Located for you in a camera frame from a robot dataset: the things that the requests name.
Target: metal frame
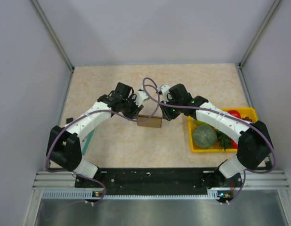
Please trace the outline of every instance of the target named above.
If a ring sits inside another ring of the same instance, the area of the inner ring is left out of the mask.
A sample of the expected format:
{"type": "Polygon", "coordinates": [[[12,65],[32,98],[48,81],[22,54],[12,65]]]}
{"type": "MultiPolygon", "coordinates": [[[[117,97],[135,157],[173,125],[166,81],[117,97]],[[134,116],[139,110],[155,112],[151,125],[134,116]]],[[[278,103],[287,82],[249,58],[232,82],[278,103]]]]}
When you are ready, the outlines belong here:
{"type": "MultiPolygon", "coordinates": [[[[72,65],[69,57],[67,56],[61,42],[59,41],[55,31],[53,30],[52,26],[50,25],[41,5],[39,4],[38,0],[30,0],[33,8],[36,10],[39,18],[41,19],[46,31],[48,32],[49,37],[51,38],[53,44],[55,45],[58,53],[63,58],[69,70],[73,75],[74,66],[72,65]]],[[[236,69],[241,81],[242,88],[244,90],[244,94],[249,106],[254,107],[255,103],[253,101],[253,97],[248,89],[247,80],[243,73],[243,66],[245,65],[246,61],[250,57],[252,51],[258,44],[262,34],[266,30],[268,24],[271,22],[273,16],[275,15],[276,11],[280,7],[282,0],[275,0],[271,9],[269,10],[265,20],[263,21],[262,25],[260,26],[257,34],[255,35],[253,41],[251,42],[250,46],[248,47],[247,51],[245,52],[241,62],[236,64],[236,69]]],[[[59,122],[62,119],[63,111],[65,108],[72,75],[69,80],[69,85],[67,88],[67,92],[65,95],[65,99],[63,102],[63,107],[61,110],[61,115],[59,118],[59,122]]],[[[38,210],[40,207],[41,199],[44,197],[50,198],[51,195],[59,195],[63,198],[69,198],[70,195],[76,196],[78,194],[88,196],[91,191],[102,191],[101,188],[99,189],[89,189],[89,188],[75,188],[75,177],[70,172],[62,172],[62,173],[48,173],[48,172],[38,172],[35,178],[35,182],[33,184],[31,197],[29,200],[29,205],[26,211],[26,215],[24,218],[24,222],[22,225],[24,226],[33,226],[35,225],[35,221],[37,218],[38,210]]],[[[202,197],[202,199],[210,199],[211,196],[214,197],[215,191],[222,191],[224,188],[213,188],[209,191],[208,197],[202,197]]],[[[291,191],[289,188],[289,184],[287,182],[287,178],[285,176],[284,171],[276,170],[270,174],[253,174],[250,172],[246,172],[246,181],[243,190],[277,190],[279,199],[281,201],[283,211],[286,215],[286,219],[291,226],[291,191]]],[[[106,199],[146,199],[148,197],[141,197],[141,196],[126,196],[126,197],[107,197],[106,199]]],[[[198,196],[185,196],[185,197],[150,197],[150,198],[166,198],[166,199],[174,199],[174,198],[184,198],[184,199],[201,199],[198,196]]]]}
{"type": "Polygon", "coordinates": [[[39,4],[38,0],[29,0],[33,6],[33,8],[35,9],[36,13],[38,14],[39,18],[41,19],[45,30],[47,31],[52,43],[55,45],[57,51],[59,52],[60,56],[62,57],[62,59],[65,61],[65,63],[67,64],[69,70],[71,72],[74,71],[74,66],[73,64],[70,62],[69,57],[67,56],[60,40],[58,39],[55,31],[53,30],[52,26],[50,25],[41,5],[39,4]]]}
{"type": "MultiPolygon", "coordinates": [[[[102,188],[75,188],[75,175],[71,172],[49,173],[40,171],[37,173],[32,194],[29,201],[25,222],[23,226],[31,226],[35,224],[37,213],[42,198],[45,199],[85,199],[90,197],[90,193],[101,192],[102,188]]],[[[141,195],[117,195],[107,196],[106,200],[211,200],[216,198],[216,191],[227,190],[228,188],[213,188],[208,190],[208,195],[160,195],[160,196],[141,196],[141,195]]],[[[290,188],[286,175],[283,170],[275,170],[269,174],[255,174],[246,172],[246,181],[243,190],[276,190],[281,200],[283,211],[287,221],[291,222],[291,198],[290,188]]]]}
{"type": "Polygon", "coordinates": [[[252,53],[252,51],[254,50],[256,45],[258,44],[262,34],[264,33],[264,31],[266,30],[267,26],[269,25],[271,19],[273,18],[273,16],[275,15],[277,10],[279,9],[281,3],[282,3],[282,0],[275,0],[273,2],[273,5],[271,6],[269,12],[267,13],[263,23],[259,27],[259,30],[258,30],[257,34],[255,35],[254,39],[252,40],[250,46],[246,50],[246,53],[244,54],[244,56],[243,56],[243,58],[241,60],[241,63],[240,63],[241,67],[243,67],[245,65],[245,63],[248,60],[250,54],[252,53]]]}

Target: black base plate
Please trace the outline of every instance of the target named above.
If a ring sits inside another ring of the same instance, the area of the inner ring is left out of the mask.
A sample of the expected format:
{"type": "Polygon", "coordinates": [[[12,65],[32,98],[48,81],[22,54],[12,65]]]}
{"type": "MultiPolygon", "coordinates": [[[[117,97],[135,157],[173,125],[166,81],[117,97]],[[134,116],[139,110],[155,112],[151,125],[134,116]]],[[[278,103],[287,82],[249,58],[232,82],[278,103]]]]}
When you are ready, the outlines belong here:
{"type": "MultiPolygon", "coordinates": [[[[214,175],[213,168],[102,168],[107,195],[195,195],[207,194],[203,179],[214,175]]],[[[239,186],[239,174],[234,176],[239,186]]],[[[77,188],[101,187],[99,184],[77,176],[77,188]]],[[[221,187],[213,181],[211,187],[221,187]]]]}

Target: green object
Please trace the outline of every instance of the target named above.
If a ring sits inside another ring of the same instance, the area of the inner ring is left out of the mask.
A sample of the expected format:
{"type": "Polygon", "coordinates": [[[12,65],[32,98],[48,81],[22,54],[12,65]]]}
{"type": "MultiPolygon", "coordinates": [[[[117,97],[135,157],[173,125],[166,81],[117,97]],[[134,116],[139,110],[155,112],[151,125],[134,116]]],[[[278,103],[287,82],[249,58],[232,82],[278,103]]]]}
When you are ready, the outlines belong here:
{"type": "Polygon", "coordinates": [[[207,149],[217,141],[217,133],[208,125],[201,125],[193,131],[193,142],[199,148],[207,149]]]}
{"type": "Polygon", "coordinates": [[[90,141],[91,141],[91,138],[92,138],[92,136],[93,136],[93,133],[94,133],[94,130],[92,130],[92,131],[87,135],[86,143],[85,143],[85,145],[84,145],[84,147],[83,147],[83,150],[82,150],[82,152],[81,152],[82,155],[85,155],[85,154],[86,154],[86,151],[87,151],[87,148],[88,148],[88,146],[89,146],[89,144],[90,144],[90,141]]]}
{"type": "Polygon", "coordinates": [[[225,133],[217,130],[217,137],[218,141],[220,142],[220,149],[224,149],[224,151],[226,151],[226,149],[231,147],[230,137],[227,136],[225,133]]]}
{"type": "Polygon", "coordinates": [[[202,126],[202,125],[206,125],[206,126],[210,126],[209,124],[203,122],[203,121],[199,121],[199,120],[194,120],[194,122],[198,125],[198,126],[202,126]]]}

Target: cable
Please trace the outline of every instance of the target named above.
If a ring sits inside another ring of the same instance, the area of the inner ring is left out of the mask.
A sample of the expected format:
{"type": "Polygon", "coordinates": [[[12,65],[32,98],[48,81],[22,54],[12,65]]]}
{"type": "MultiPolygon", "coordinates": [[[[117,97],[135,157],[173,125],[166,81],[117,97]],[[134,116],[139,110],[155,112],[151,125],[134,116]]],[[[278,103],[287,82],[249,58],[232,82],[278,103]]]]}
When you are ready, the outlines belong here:
{"type": "MultiPolygon", "coordinates": [[[[156,83],[155,83],[155,87],[152,86],[152,85],[145,85],[145,87],[151,87],[151,88],[153,88],[153,89],[156,90],[156,93],[157,93],[157,96],[158,96],[158,103],[159,103],[159,101],[160,101],[160,95],[159,95],[159,92],[158,92],[158,90],[157,90],[157,85],[156,85],[156,83]]],[[[153,111],[153,113],[152,113],[149,117],[147,117],[146,119],[143,119],[143,120],[134,120],[134,119],[130,119],[130,118],[127,118],[127,117],[123,116],[122,114],[119,114],[119,113],[114,112],[114,111],[111,111],[111,110],[96,110],[96,111],[90,112],[89,115],[93,115],[93,114],[95,114],[95,113],[100,113],[100,112],[108,112],[108,113],[116,114],[116,115],[118,115],[118,116],[120,116],[120,117],[122,117],[122,118],[124,118],[124,119],[126,119],[126,120],[129,120],[129,121],[133,121],[133,122],[144,122],[144,121],[147,121],[147,120],[149,120],[150,118],[152,118],[152,117],[155,115],[155,113],[157,112],[158,108],[159,108],[159,104],[157,104],[157,106],[156,106],[155,110],[153,111]]],[[[80,120],[82,120],[82,119],[84,119],[84,118],[86,118],[86,117],[87,117],[87,115],[82,115],[81,117],[79,117],[79,118],[77,118],[76,120],[72,121],[72,122],[69,123],[67,126],[65,126],[65,127],[61,130],[61,132],[56,136],[55,140],[52,142],[52,145],[50,146],[50,149],[49,149],[49,151],[48,151],[48,153],[47,153],[47,157],[46,157],[46,160],[45,160],[45,170],[46,170],[47,172],[65,172],[65,171],[66,171],[66,170],[64,170],[64,169],[55,169],[55,170],[49,169],[49,168],[48,168],[49,157],[50,157],[50,155],[51,155],[51,153],[52,153],[52,151],[53,151],[53,149],[54,149],[54,147],[55,147],[57,141],[58,141],[59,138],[61,137],[61,135],[62,135],[62,134],[63,134],[63,133],[64,133],[64,132],[69,128],[69,127],[71,127],[73,124],[79,122],[80,120]]]]}
{"type": "MultiPolygon", "coordinates": [[[[160,95],[159,95],[159,92],[158,92],[158,89],[157,89],[157,85],[156,85],[156,84],[155,84],[155,86],[152,86],[152,85],[145,85],[144,87],[151,87],[151,88],[155,89],[155,91],[156,91],[156,93],[157,93],[157,96],[158,96],[158,102],[160,101],[160,95]]],[[[150,118],[152,118],[152,117],[154,116],[154,114],[157,112],[158,108],[159,108],[159,104],[157,104],[157,106],[156,106],[155,110],[153,111],[153,113],[152,113],[148,118],[146,118],[146,119],[144,119],[144,120],[133,120],[133,119],[127,118],[127,117],[125,117],[125,116],[123,116],[123,115],[121,115],[121,114],[119,114],[119,113],[117,113],[117,112],[110,111],[110,110],[97,110],[97,111],[90,112],[89,115],[92,115],[92,114],[95,114],[95,113],[99,113],[99,112],[109,112],[109,113],[116,114],[116,115],[118,115],[118,116],[120,116],[120,117],[122,117],[122,118],[124,118],[124,119],[129,120],[129,121],[133,121],[133,122],[144,122],[144,121],[147,121],[147,120],[149,120],[150,118]]],[[[51,155],[51,153],[52,153],[52,151],[53,151],[53,149],[54,149],[54,147],[55,147],[57,141],[58,141],[59,138],[61,137],[61,135],[62,135],[62,134],[63,134],[63,133],[64,133],[64,132],[65,132],[65,131],[70,127],[70,126],[72,126],[73,124],[77,123],[78,121],[80,121],[80,120],[82,120],[82,119],[84,119],[84,118],[86,118],[86,117],[87,117],[87,115],[83,115],[83,116],[77,118],[76,120],[72,121],[72,122],[69,123],[66,127],[64,127],[64,128],[61,130],[61,132],[57,135],[57,137],[56,137],[55,140],[53,141],[52,145],[50,146],[50,149],[49,149],[49,151],[48,151],[48,153],[47,153],[47,156],[46,156],[46,160],[45,160],[45,170],[46,170],[47,172],[62,172],[62,171],[67,171],[67,170],[64,170],[64,169],[56,169],[56,170],[49,169],[49,165],[48,165],[48,164],[49,164],[49,158],[50,158],[50,155],[51,155]]],[[[96,202],[94,202],[94,204],[99,204],[100,202],[102,202],[103,199],[104,199],[104,197],[105,197],[105,195],[106,195],[106,193],[107,193],[107,188],[106,188],[106,186],[105,186],[102,182],[100,182],[100,181],[98,181],[98,180],[95,180],[95,179],[93,179],[93,178],[88,178],[88,177],[86,177],[86,176],[84,176],[84,175],[82,175],[82,174],[76,174],[76,175],[78,175],[78,176],[81,177],[81,178],[84,178],[84,179],[87,179],[87,180],[91,180],[91,181],[93,181],[93,182],[95,182],[95,183],[98,183],[98,184],[100,184],[100,185],[103,187],[103,189],[104,189],[104,193],[102,194],[102,196],[101,196],[101,198],[100,198],[99,200],[97,200],[96,202]]],[[[73,204],[81,203],[81,202],[85,202],[85,201],[82,201],[82,200],[74,201],[74,202],[72,202],[72,203],[70,203],[70,204],[68,204],[68,205],[66,205],[66,206],[64,206],[64,207],[62,207],[61,209],[59,209],[59,210],[58,210],[58,211],[57,211],[53,216],[51,216],[51,217],[49,217],[49,218],[46,218],[46,217],[44,216],[44,209],[42,209],[42,216],[43,216],[43,218],[44,218],[46,221],[48,221],[48,220],[52,220],[52,219],[54,219],[54,218],[55,218],[55,217],[56,217],[60,212],[62,212],[62,211],[64,211],[65,209],[67,209],[69,206],[71,206],[71,205],[73,205],[73,204]]]]}
{"type": "MultiPolygon", "coordinates": [[[[157,103],[156,109],[154,110],[154,112],[153,112],[153,113],[152,113],[148,118],[146,118],[146,119],[144,119],[144,120],[139,120],[139,121],[138,121],[138,120],[133,120],[133,119],[127,118],[127,117],[125,117],[125,116],[123,116],[123,115],[121,115],[121,114],[119,114],[119,113],[117,113],[117,112],[111,111],[111,110],[97,110],[97,111],[90,112],[89,115],[92,115],[92,114],[95,114],[95,113],[99,113],[99,112],[109,112],[109,113],[116,114],[116,115],[118,115],[118,116],[120,116],[120,117],[122,117],[122,118],[124,118],[124,119],[129,120],[129,121],[133,121],[133,122],[144,122],[144,121],[147,121],[147,120],[149,120],[150,118],[152,118],[152,117],[154,116],[154,114],[157,112],[157,110],[158,110],[158,108],[159,108],[159,105],[163,105],[163,106],[167,106],[167,107],[172,107],[172,108],[183,108],[183,109],[205,110],[205,111],[209,111],[209,112],[213,112],[213,113],[220,114],[220,112],[217,112],[217,111],[214,111],[214,110],[212,110],[212,109],[208,109],[208,108],[192,107],[192,106],[178,106],[178,105],[169,105],[169,104],[161,103],[161,102],[160,102],[160,95],[159,95],[159,92],[158,92],[158,89],[157,89],[158,86],[157,86],[157,84],[155,83],[155,81],[154,81],[153,79],[149,78],[149,77],[145,77],[145,78],[143,79],[143,81],[142,81],[142,86],[143,86],[143,89],[144,89],[145,93],[148,95],[148,97],[149,97],[151,100],[153,100],[154,102],[157,103]],[[152,86],[152,85],[145,85],[145,81],[146,81],[146,80],[150,80],[150,81],[154,84],[154,86],[152,86]],[[151,88],[154,88],[154,89],[155,89],[155,91],[156,91],[156,93],[157,93],[157,96],[158,96],[158,100],[154,99],[154,98],[149,94],[149,92],[146,90],[146,87],[151,87],[151,88]]],[[[265,136],[264,136],[264,135],[263,135],[263,134],[262,134],[262,133],[261,133],[257,128],[255,128],[254,126],[252,126],[252,125],[250,125],[250,124],[244,122],[243,120],[237,119],[237,118],[235,118],[235,117],[232,117],[232,116],[229,116],[229,115],[226,115],[226,114],[223,114],[223,113],[221,113],[221,115],[223,115],[223,117],[227,117],[227,118],[229,118],[229,119],[232,119],[232,120],[238,121],[238,122],[240,122],[240,123],[242,123],[242,124],[244,124],[244,125],[246,125],[246,126],[249,126],[251,129],[253,129],[254,131],[256,131],[256,132],[257,132],[257,133],[258,133],[258,134],[259,134],[259,135],[264,139],[264,141],[266,142],[266,144],[267,144],[268,147],[270,148],[271,153],[272,153],[272,155],[273,155],[273,159],[274,159],[274,164],[273,164],[272,168],[269,169],[269,170],[266,170],[266,171],[254,171],[254,170],[249,170],[249,171],[250,171],[250,172],[254,172],[254,173],[260,173],[260,174],[263,174],[263,173],[269,173],[269,172],[273,171],[273,170],[276,168],[276,165],[277,165],[277,159],[276,159],[276,155],[275,155],[275,153],[274,153],[274,149],[273,149],[271,143],[269,142],[269,140],[268,140],[268,139],[267,139],[267,138],[266,138],[266,137],[265,137],[265,136]]],[[[55,171],[50,170],[50,169],[48,168],[49,157],[50,157],[50,155],[51,155],[51,152],[53,151],[54,146],[56,145],[57,141],[58,141],[59,138],[61,137],[61,135],[62,135],[62,134],[63,134],[63,133],[64,133],[64,132],[65,132],[65,131],[70,127],[70,126],[72,126],[73,124],[77,123],[78,121],[82,120],[82,119],[85,118],[85,117],[86,117],[86,115],[83,115],[83,116],[79,117],[78,119],[72,121],[70,124],[68,124],[66,127],[64,127],[64,128],[62,129],[62,131],[57,135],[57,137],[55,138],[54,142],[52,143],[52,145],[51,145],[51,147],[50,147],[50,149],[49,149],[49,151],[48,151],[47,157],[46,157],[46,161],[45,161],[45,169],[46,169],[46,171],[48,171],[48,172],[65,171],[65,170],[63,170],[63,169],[59,169],[59,170],[55,170],[55,171]]],[[[80,177],[85,178],[85,179],[89,179],[89,180],[91,180],[91,181],[94,181],[94,182],[96,182],[96,183],[99,183],[99,184],[101,184],[101,185],[103,186],[103,188],[104,188],[104,194],[102,195],[101,199],[98,200],[96,203],[99,203],[100,201],[102,201],[102,199],[104,198],[105,193],[106,193],[105,185],[103,185],[100,181],[97,181],[97,180],[95,180],[95,179],[88,178],[88,177],[85,177],[85,176],[80,175],[80,174],[78,174],[78,175],[79,175],[80,177]]],[[[235,200],[235,199],[240,195],[240,192],[241,192],[241,190],[242,190],[242,188],[243,188],[243,186],[244,186],[245,180],[246,180],[246,173],[245,173],[245,171],[244,171],[244,181],[243,181],[243,183],[242,183],[242,185],[241,185],[239,191],[237,192],[237,194],[236,194],[236,195],[234,196],[234,198],[233,198],[231,201],[229,201],[228,203],[232,203],[232,202],[233,202],[233,201],[234,201],[234,200],[235,200]]]]}
{"type": "MultiPolygon", "coordinates": [[[[150,81],[152,81],[155,85],[156,85],[156,83],[155,83],[151,78],[146,77],[146,78],[144,78],[143,81],[142,81],[142,86],[143,86],[143,89],[144,89],[145,93],[148,95],[148,97],[149,97],[151,100],[153,100],[154,102],[158,103],[159,105],[166,106],[166,107],[172,107],[172,108],[184,108],[184,109],[204,110],[204,111],[209,111],[209,112],[213,112],[213,113],[219,114],[219,112],[214,111],[214,110],[212,110],[212,109],[208,109],[208,108],[192,107],[192,106],[178,106],[178,105],[169,105],[169,104],[161,103],[161,102],[157,101],[156,99],[154,99],[154,98],[149,94],[149,92],[146,90],[146,88],[145,88],[145,87],[146,87],[146,85],[145,85],[145,80],[150,80],[150,81]]],[[[256,131],[256,132],[257,132],[257,133],[258,133],[258,134],[259,134],[259,135],[264,139],[264,141],[265,141],[266,144],[268,145],[268,147],[269,147],[269,149],[270,149],[270,151],[271,151],[271,153],[272,153],[272,155],[273,155],[273,166],[272,166],[271,169],[268,169],[268,170],[266,170],[266,171],[255,171],[255,170],[250,170],[250,169],[248,169],[248,171],[250,171],[250,172],[252,172],[252,173],[265,174],[265,173],[269,173],[269,172],[275,170],[275,168],[276,168],[276,166],[277,166],[277,158],[276,158],[276,154],[275,154],[275,152],[274,152],[274,149],[273,149],[271,143],[270,143],[269,140],[265,137],[265,135],[264,135],[261,131],[259,131],[257,128],[255,128],[254,126],[252,126],[252,125],[250,125],[250,124],[244,122],[243,120],[240,120],[240,119],[238,119],[238,118],[235,118],[235,117],[232,117],[232,116],[229,116],[229,115],[223,114],[223,113],[221,113],[221,115],[224,115],[225,117],[227,117],[227,118],[229,118],[229,119],[232,119],[232,120],[238,121],[238,122],[240,122],[240,123],[242,123],[242,124],[244,124],[244,125],[250,127],[250,128],[253,129],[254,131],[256,131]]]]}
{"type": "Polygon", "coordinates": [[[237,197],[239,197],[239,195],[241,194],[241,191],[242,191],[242,189],[244,187],[245,181],[246,181],[246,172],[244,171],[244,180],[243,180],[243,182],[241,184],[241,187],[240,187],[239,191],[235,194],[235,196],[232,198],[232,200],[228,201],[228,204],[233,203],[233,201],[236,200],[237,197]]]}

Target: green vegetable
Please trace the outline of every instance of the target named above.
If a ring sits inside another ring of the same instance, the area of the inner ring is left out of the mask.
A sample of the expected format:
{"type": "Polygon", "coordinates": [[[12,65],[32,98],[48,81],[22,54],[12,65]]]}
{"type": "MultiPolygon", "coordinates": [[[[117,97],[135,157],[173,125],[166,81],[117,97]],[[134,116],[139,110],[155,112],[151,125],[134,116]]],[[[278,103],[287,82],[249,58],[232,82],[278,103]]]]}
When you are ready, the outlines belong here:
{"type": "Polygon", "coordinates": [[[215,130],[208,125],[201,125],[193,131],[193,142],[199,148],[207,149],[217,141],[215,130]]]}
{"type": "Polygon", "coordinates": [[[199,121],[199,120],[195,120],[194,121],[198,126],[202,126],[202,125],[206,125],[206,126],[210,126],[209,124],[203,122],[203,121],[199,121]]]}
{"type": "Polygon", "coordinates": [[[224,151],[226,151],[226,149],[231,147],[230,137],[219,130],[216,130],[216,132],[217,132],[218,141],[220,142],[220,149],[224,149],[224,151]]]}

